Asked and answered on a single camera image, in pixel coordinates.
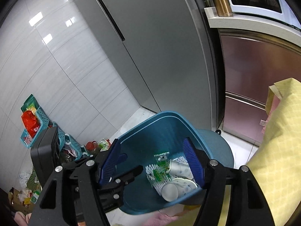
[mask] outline gray refrigerator door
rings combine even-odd
[[[216,129],[215,74],[194,0],[102,0],[161,111]]]
[[[138,103],[160,112],[157,103],[98,0],[74,0],[109,60]]]

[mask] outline yellow cloth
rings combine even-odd
[[[269,88],[266,111],[274,94],[281,99],[267,123],[261,147],[247,163],[270,207],[276,226],[283,226],[301,201],[301,83],[290,78]],[[226,189],[219,226],[225,225],[230,191]],[[168,226],[193,226],[193,210]]]

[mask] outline white countertop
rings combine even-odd
[[[256,31],[290,41],[301,47],[301,32],[273,20],[249,15],[234,14],[233,17],[219,17],[215,7],[205,8],[211,28],[232,28]]]

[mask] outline trash bin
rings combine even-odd
[[[145,168],[154,164],[154,154],[169,152],[169,159],[185,156],[183,140],[186,137],[190,137],[195,147],[204,150],[210,159],[217,159],[224,166],[233,167],[231,149],[219,134],[207,130],[198,132],[180,114],[165,111],[150,117],[119,137],[121,153],[126,153],[128,158],[117,165],[117,173],[127,172],[138,165]],[[132,215],[144,214],[182,203],[201,190],[198,187],[175,201],[167,202],[151,187],[144,169],[134,182],[125,187],[124,205],[120,209]]]

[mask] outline tiled wall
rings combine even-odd
[[[39,12],[43,18],[31,26]],[[18,183],[30,155],[20,141],[20,107],[30,94],[80,144],[111,137],[139,108],[72,0],[19,0],[0,28],[0,187],[5,191]]]

